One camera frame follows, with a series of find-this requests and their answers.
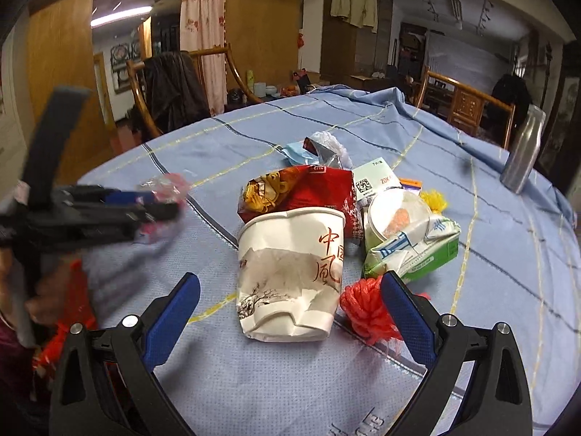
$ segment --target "blue gripper pad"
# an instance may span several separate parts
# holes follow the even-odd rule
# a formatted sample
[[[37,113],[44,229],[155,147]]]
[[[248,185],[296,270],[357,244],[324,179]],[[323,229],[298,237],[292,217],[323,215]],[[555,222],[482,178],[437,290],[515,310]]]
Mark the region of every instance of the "blue gripper pad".
[[[112,205],[133,205],[135,203],[154,203],[155,194],[153,192],[124,192],[122,190],[113,192],[105,197],[105,203]]]
[[[200,301],[200,281],[191,272],[145,337],[143,363],[147,371],[167,361],[179,335]]]
[[[383,275],[380,289],[383,303],[402,334],[414,361],[431,369],[436,361],[434,333],[391,272]]]

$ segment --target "black coat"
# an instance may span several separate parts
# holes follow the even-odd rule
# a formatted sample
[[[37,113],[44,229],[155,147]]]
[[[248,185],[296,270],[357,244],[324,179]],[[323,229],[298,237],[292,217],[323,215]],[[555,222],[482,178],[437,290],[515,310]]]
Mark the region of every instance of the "black coat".
[[[210,117],[194,63],[187,52],[162,52],[145,60],[147,108],[164,133]]]
[[[516,106],[514,113],[514,125],[511,131],[511,140],[516,132],[524,123],[529,110],[529,105],[533,102],[527,84],[518,75],[503,75],[492,90],[492,96],[497,100],[510,105]],[[495,140],[502,144],[504,139],[504,130],[507,125],[508,113],[502,108],[488,104],[486,107],[488,119],[481,123],[484,129],[487,129],[494,136]]]

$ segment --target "red yarn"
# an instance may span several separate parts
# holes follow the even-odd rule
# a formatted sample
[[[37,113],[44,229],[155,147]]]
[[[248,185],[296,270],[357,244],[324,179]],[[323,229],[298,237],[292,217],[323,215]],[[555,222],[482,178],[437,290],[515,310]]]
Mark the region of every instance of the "red yarn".
[[[381,277],[362,278],[355,284],[345,287],[339,297],[339,304],[351,320],[353,330],[365,338],[365,342],[370,346],[380,339],[403,340],[381,299],[379,290]],[[420,296],[430,299],[427,294]]]

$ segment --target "yellow plastic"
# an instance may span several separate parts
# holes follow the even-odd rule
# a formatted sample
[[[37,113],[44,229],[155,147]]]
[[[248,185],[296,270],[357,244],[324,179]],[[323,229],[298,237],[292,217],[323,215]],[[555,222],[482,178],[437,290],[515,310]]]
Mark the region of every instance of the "yellow plastic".
[[[428,192],[422,191],[419,194],[419,197],[426,202],[426,204],[430,207],[433,213],[442,214],[442,212],[448,206],[448,202],[437,190],[429,190]]]

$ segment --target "pink floral curtain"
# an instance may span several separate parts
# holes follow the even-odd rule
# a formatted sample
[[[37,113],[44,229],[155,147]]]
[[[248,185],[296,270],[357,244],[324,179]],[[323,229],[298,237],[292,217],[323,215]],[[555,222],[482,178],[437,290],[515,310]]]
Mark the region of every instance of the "pink floral curtain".
[[[225,0],[182,0],[179,45],[182,51],[223,46]],[[202,58],[204,81],[212,116],[224,112],[226,61],[223,54]]]

